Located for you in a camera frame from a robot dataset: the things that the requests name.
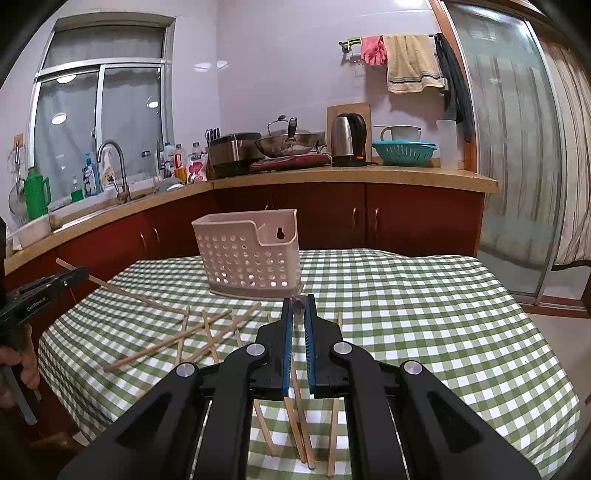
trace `floor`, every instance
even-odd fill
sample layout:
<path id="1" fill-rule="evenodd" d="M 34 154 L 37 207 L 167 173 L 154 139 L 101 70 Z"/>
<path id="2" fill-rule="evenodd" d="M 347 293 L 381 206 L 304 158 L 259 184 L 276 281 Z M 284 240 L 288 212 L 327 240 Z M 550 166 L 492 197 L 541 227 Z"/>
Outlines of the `floor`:
<path id="1" fill-rule="evenodd" d="M 591 319 L 530 314 L 558 357 L 581 402 L 579 436 L 591 423 Z"/>
<path id="2" fill-rule="evenodd" d="M 527 293 L 537 288 L 541 276 L 539 271 L 520 267 L 482 251 L 478 252 L 478 260 L 496 275 L 507 290 Z M 580 299 L 590 272 L 591 268 L 587 266 L 550 271 L 546 276 L 544 295 Z"/>

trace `table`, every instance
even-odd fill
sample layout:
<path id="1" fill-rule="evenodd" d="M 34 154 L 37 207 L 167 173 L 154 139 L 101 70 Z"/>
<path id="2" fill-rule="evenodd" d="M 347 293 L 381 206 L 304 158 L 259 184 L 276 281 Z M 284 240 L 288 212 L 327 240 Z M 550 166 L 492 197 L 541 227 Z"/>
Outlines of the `table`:
<path id="1" fill-rule="evenodd" d="M 464 402 L 549 478 L 574 448 L 578 399 L 548 343 L 499 281 L 476 259 L 446 255 L 407 258 L 371 249 L 302 251 L 304 293 L 313 293 L 319 316 L 336 321 L 343 313 L 343 337 L 377 360 L 398 365 L 422 362 Z M 191 305 L 214 314 L 243 313 L 253 302 L 213 295 L 200 257 L 138 261 L 112 283 L 171 306 Z M 276 319 L 281 302 L 263 301 L 242 326 L 242 340 L 254 341 L 267 313 Z M 182 316 L 162 312 L 99 288 L 44 332 L 39 366 L 81 431 L 94 439 L 172 368 L 177 346 L 106 374 L 107 362 L 150 346 L 180 330 Z M 215 335 L 228 325 L 212 325 Z M 185 342 L 189 355 L 205 344 L 201 330 Z M 328 457 L 330 400 L 310 398 L 303 326 L 294 332 L 293 361 L 300 378 L 317 468 L 297 460 L 282 403 L 261 402 L 280 458 L 266 455 L 256 417 L 252 421 L 248 478 L 324 477 Z M 227 336 L 220 360 L 237 348 Z M 210 365 L 210 356 L 199 365 Z M 350 478 L 348 439 L 340 402 L 335 478 Z"/>

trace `pink plastic basket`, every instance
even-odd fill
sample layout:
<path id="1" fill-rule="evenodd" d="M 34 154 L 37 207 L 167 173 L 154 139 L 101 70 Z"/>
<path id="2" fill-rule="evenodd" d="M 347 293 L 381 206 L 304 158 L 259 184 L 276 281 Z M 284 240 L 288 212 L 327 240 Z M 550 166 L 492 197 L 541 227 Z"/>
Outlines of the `pink plastic basket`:
<path id="1" fill-rule="evenodd" d="M 214 213 L 192 225 L 212 293 L 241 299 L 300 293 L 295 209 Z"/>

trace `metal pivot screw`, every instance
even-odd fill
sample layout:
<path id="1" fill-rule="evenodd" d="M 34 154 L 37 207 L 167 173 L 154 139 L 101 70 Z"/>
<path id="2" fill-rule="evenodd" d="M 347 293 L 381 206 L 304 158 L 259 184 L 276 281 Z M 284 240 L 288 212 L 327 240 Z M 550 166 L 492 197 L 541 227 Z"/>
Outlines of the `metal pivot screw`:
<path id="1" fill-rule="evenodd" d="M 408 374 L 418 375 L 423 371 L 423 366 L 419 362 L 411 360 L 410 362 L 406 362 L 404 364 L 404 370 Z"/>
<path id="2" fill-rule="evenodd" d="M 177 375 L 179 377 L 190 377 L 195 373 L 195 366 L 193 364 L 180 364 L 177 367 Z"/>
<path id="3" fill-rule="evenodd" d="M 341 355 L 347 355 L 351 353 L 352 349 L 353 347 L 346 342 L 336 342 L 333 345 L 333 350 Z"/>
<path id="4" fill-rule="evenodd" d="M 260 343 L 251 343 L 246 347 L 246 353 L 252 356 L 260 356 L 265 353 L 265 346 Z"/>

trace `plastic bottle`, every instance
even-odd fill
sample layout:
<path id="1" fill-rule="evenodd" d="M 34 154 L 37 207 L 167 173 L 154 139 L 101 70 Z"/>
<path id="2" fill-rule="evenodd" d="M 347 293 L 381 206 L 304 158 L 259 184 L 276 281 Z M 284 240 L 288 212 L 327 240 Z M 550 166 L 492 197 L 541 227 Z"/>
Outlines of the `plastic bottle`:
<path id="1" fill-rule="evenodd" d="M 76 175 L 72 176 L 72 191 L 70 192 L 70 197 L 72 199 L 72 203 L 84 198 L 82 189 L 78 187 L 78 178 L 76 178 Z"/>
<path id="2" fill-rule="evenodd" d="M 187 152 L 180 143 L 174 151 L 174 176 L 187 183 Z"/>
<path id="3" fill-rule="evenodd" d="M 86 198 L 100 193 L 99 169 L 92 163 L 90 153 L 86 154 L 86 167 L 82 169 L 82 181 Z"/>
<path id="4" fill-rule="evenodd" d="M 107 145 L 103 150 L 103 158 L 96 159 L 97 162 L 100 162 L 100 184 L 102 185 L 103 190 L 115 187 L 115 171 L 111 165 L 111 152 L 114 148 L 113 145 Z"/>
<path id="5" fill-rule="evenodd" d="M 174 147 L 170 142 L 164 144 L 164 178 L 173 176 L 174 171 Z"/>
<path id="6" fill-rule="evenodd" d="M 207 155 L 201 149 L 201 145 L 199 145 L 199 142 L 193 143 L 193 152 L 191 153 L 191 159 L 187 168 L 189 176 L 193 173 L 195 174 L 192 177 L 193 182 L 207 181 L 207 177 L 205 176 L 206 163 Z"/>

